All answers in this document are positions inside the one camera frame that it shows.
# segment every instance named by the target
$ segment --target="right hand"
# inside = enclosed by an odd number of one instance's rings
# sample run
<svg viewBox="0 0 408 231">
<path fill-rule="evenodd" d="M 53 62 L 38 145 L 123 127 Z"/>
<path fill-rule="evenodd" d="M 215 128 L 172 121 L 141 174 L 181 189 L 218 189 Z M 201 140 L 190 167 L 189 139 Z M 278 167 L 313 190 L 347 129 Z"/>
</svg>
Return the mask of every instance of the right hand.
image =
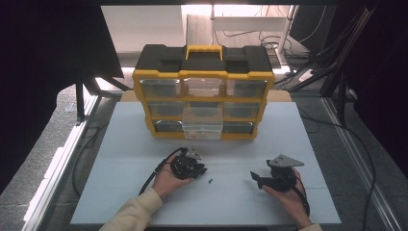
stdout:
<svg viewBox="0 0 408 231">
<path fill-rule="evenodd" d="M 293 168 L 293 171 L 294 171 L 294 175 L 297 178 L 301 179 L 300 173 L 295 168 Z M 305 194 L 305 191 L 303 190 L 303 187 L 299 180 L 296 180 L 295 186 L 303 194 Z M 279 202 L 283 205 L 285 211 L 294 220 L 297 229 L 302 229 L 302 228 L 312 225 L 312 222 L 310 221 L 303 207 L 302 200 L 300 199 L 299 195 L 296 194 L 296 192 L 294 192 L 293 190 L 289 190 L 287 192 L 278 192 L 274 190 L 273 188 L 265 186 L 265 185 L 262 186 L 262 189 L 268 194 L 272 195 L 273 197 L 279 200 Z"/>
</svg>

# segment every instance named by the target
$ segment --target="gray floor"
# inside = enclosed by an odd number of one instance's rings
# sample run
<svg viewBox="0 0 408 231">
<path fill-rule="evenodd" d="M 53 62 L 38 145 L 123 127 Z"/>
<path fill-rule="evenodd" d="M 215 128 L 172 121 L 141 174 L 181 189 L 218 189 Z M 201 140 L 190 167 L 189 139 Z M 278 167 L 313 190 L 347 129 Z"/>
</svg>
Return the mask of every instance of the gray floor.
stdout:
<svg viewBox="0 0 408 231">
<path fill-rule="evenodd" d="M 193 42 L 193 36 L 189 36 L 189 38 L 189 42 Z M 222 43 L 227 42 L 229 38 L 218 37 L 218 39 Z M 132 59 L 135 58 L 128 57 L 128 59 L 121 59 L 121 61 L 122 63 L 129 63 L 129 60 Z M 125 79 L 120 80 L 129 87 L 133 85 L 131 73 L 132 69 L 125 69 Z M 292 98 L 298 107 L 308 115 L 315 119 L 330 121 L 328 113 L 318 95 L 322 81 L 317 81 L 313 85 L 293 93 Z M 297 79 L 293 79 L 286 86 L 277 85 L 275 87 L 281 86 L 280 88 L 284 89 L 295 85 L 297 82 Z M 23 227 L 23 217 L 54 153 L 58 147 L 64 146 L 66 138 L 74 126 L 76 120 L 74 92 L 75 88 L 70 87 L 59 94 L 58 107 L 42 136 L 33 148 L 27 161 L 1 194 L 0 230 L 21 230 Z M 102 141 L 105 132 L 105 130 L 100 128 L 109 122 L 115 103 L 118 100 L 119 97 L 102 98 L 100 100 L 98 111 L 91 119 L 91 124 L 89 124 L 84 136 L 81 138 L 80 146 L 77 147 L 72 160 L 68 164 L 67 171 L 52 199 L 51 206 L 48 208 L 39 230 L 74 230 L 69 226 L 69 222 L 79 197 L 73 190 L 72 184 L 74 182 L 80 192 L 85 186 L 93 160 L 97 154 L 99 143 Z M 368 147 L 377 172 L 377 185 L 386 195 L 387 200 L 395 211 L 396 218 L 401 225 L 401 230 L 408 230 L 408 220 L 406 219 L 408 218 L 406 211 L 406 205 L 408 204 L 408 181 L 396 167 L 387 152 L 359 119 L 352 107 L 352 102 L 346 104 L 345 118 L 347 127 L 356 132 Z M 367 190 L 363 187 L 362 180 L 345 150 L 338 132 L 335 127 L 330 125 L 317 124 L 307 119 L 304 119 L 303 122 L 306 130 L 309 132 L 309 139 L 314 147 L 321 170 L 342 220 L 342 225 L 324 225 L 324 230 L 361 230 Z M 98 129 L 100 129 L 100 132 L 97 139 L 84 146 Z M 73 181 L 73 165 L 81 151 L 81 156 L 77 161 L 76 177 Z M 368 228 L 369 230 L 386 230 L 382 219 L 372 204 L 369 209 Z M 292 229 L 276 228 L 270 230 Z"/>
</svg>

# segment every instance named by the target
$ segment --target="beige sleeve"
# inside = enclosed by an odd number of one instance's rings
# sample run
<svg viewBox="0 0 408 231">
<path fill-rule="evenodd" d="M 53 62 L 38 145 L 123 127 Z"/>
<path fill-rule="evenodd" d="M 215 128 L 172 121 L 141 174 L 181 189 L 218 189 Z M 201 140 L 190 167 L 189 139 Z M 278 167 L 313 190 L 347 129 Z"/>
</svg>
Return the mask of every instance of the beige sleeve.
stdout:
<svg viewBox="0 0 408 231">
<path fill-rule="evenodd" d="M 306 228 L 302 228 L 299 231 L 322 231 L 319 224 L 312 224 Z"/>
<path fill-rule="evenodd" d="M 128 200 L 101 231 L 141 231 L 150 223 L 151 216 L 162 207 L 162 199 L 153 189 Z"/>
</svg>

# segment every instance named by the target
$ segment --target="white table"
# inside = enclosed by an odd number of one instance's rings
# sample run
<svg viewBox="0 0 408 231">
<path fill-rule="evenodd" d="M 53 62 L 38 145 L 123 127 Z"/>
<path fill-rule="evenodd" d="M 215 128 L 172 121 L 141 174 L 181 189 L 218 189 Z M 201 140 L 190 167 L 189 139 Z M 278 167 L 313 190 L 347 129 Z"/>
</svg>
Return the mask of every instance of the white table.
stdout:
<svg viewBox="0 0 408 231">
<path fill-rule="evenodd" d="M 115 107 L 71 224 L 105 223 L 126 200 L 138 195 L 163 158 L 180 146 L 192 145 L 208 170 L 169 196 L 152 225 L 293 223 L 273 197 L 258 189 L 249 173 L 268 176 L 266 160 L 279 154 L 305 163 L 297 169 L 307 191 L 312 222 L 340 223 L 295 103 L 268 103 L 253 141 L 192 141 L 152 137 L 141 103 L 126 102 Z"/>
</svg>

